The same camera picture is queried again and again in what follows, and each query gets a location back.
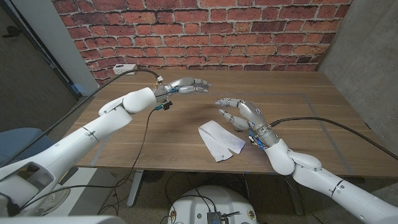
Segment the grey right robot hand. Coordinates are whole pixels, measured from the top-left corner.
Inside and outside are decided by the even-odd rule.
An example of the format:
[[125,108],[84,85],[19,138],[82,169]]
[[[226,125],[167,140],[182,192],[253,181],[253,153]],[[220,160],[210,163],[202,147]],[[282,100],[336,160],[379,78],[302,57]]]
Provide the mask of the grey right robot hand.
[[251,130],[251,138],[258,146],[271,147],[279,142],[279,137],[268,125],[261,110],[250,101],[236,98],[223,98],[217,100],[215,104],[237,108],[242,118],[233,116],[223,109],[219,109],[219,112],[237,131]]

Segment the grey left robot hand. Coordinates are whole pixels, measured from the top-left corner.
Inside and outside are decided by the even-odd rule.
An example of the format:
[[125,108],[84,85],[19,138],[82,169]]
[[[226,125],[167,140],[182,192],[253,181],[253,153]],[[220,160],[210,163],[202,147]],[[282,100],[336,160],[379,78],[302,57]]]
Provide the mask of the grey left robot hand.
[[199,78],[185,77],[167,84],[161,84],[158,89],[154,90],[154,95],[158,103],[167,101],[167,98],[176,93],[191,94],[204,93],[212,87],[212,84],[206,80]]

